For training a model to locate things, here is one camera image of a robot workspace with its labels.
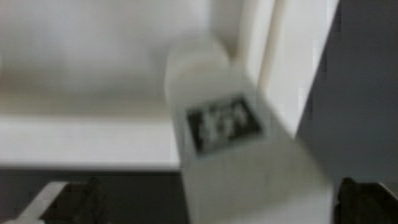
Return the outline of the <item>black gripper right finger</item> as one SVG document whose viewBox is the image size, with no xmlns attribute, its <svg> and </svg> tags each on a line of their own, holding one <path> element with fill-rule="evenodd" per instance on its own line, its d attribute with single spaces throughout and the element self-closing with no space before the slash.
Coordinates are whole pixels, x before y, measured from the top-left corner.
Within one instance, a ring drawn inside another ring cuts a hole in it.
<svg viewBox="0 0 398 224">
<path fill-rule="evenodd" d="M 398 183 L 343 179 L 334 224 L 398 224 Z"/>
</svg>

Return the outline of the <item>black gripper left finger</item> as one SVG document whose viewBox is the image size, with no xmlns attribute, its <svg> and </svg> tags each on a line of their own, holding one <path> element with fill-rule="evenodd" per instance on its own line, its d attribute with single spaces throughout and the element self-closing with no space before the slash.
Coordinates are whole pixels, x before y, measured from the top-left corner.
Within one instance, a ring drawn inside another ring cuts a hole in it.
<svg viewBox="0 0 398 224">
<path fill-rule="evenodd" d="M 39 219 L 44 224 L 110 224 L 106 192 L 97 178 L 65 185 Z"/>
</svg>

